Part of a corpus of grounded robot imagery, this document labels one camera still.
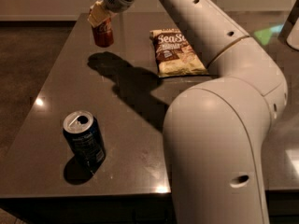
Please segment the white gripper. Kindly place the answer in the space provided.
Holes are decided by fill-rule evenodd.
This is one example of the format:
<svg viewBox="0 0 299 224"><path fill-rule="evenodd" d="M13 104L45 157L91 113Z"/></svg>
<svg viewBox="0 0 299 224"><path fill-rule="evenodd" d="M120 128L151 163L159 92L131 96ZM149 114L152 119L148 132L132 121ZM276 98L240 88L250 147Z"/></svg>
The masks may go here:
<svg viewBox="0 0 299 224"><path fill-rule="evenodd" d="M95 28L111 17L109 11L121 13L127 10L135 0L101 0L96 1L91 7L88 22Z"/></svg>

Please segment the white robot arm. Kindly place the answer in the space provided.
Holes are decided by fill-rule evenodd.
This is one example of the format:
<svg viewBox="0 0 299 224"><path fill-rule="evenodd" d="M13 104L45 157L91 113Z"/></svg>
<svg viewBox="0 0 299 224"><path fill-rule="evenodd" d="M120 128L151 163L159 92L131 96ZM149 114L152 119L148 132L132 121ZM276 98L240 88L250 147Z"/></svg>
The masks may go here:
<svg viewBox="0 0 299 224"><path fill-rule="evenodd" d="M263 48L211 0L159 0L213 78L169 106L163 127L177 224L269 224L262 144L288 98ZM102 0L91 23L134 0Z"/></svg>

